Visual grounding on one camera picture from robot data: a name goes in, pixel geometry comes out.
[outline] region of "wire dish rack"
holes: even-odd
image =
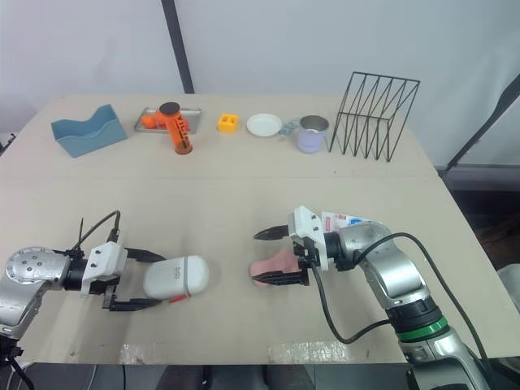
[[[419,87],[419,80],[355,71],[341,100],[328,148],[342,154],[383,155],[392,160]]]

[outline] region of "green ring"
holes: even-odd
[[[439,321],[435,321],[433,324],[430,324],[426,327],[420,327],[414,331],[397,333],[397,338],[399,338],[400,341],[420,339],[425,336],[433,335],[447,326],[448,320],[443,316],[439,319]]]

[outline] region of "white wall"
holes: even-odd
[[[419,79],[409,126],[440,167],[520,72],[517,0],[176,4],[196,92],[339,93],[352,71]]]
[[[460,164],[520,167],[520,100],[487,130]]]
[[[1,0],[0,132],[65,93],[182,93],[159,0]]]

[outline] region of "black pole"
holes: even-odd
[[[182,33],[180,32],[175,0],[161,1],[184,93],[195,93],[195,90],[193,89],[192,75],[189,72],[188,59],[186,58],[186,50],[184,50]]]
[[[448,174],[449,170],[455,167],[459,160],[464,157],[464,154],[470,150],[474,144],[476,144],[480,138],[491,128],[491,126],[504,114],[505,110],[513,104],[513,102],[520,96],[520,75],[516,76],[515,79],[507,86],[504,92],[501,94],[496,104],[495,110],[486,121],[486,123],[462,146],[462,148],[455,154],[455,156],[448,162],[446,168],[440,172],[440,176],[444,177]]]

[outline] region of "metal tray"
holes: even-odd
[[[200,108],[181,108],[180,114],[188,120],[189,125],[189,134],[195,134],[198,130],[198,125],[201,122],[202,109]],[[141,118],[143,115],[155,115],[155,109],[146,107],[139,118],[137,119],[136,124],[134,125],[134,129],[136,132],[168,132],[166,126],[158,125],[156,128],[145,128],[141,123]]]

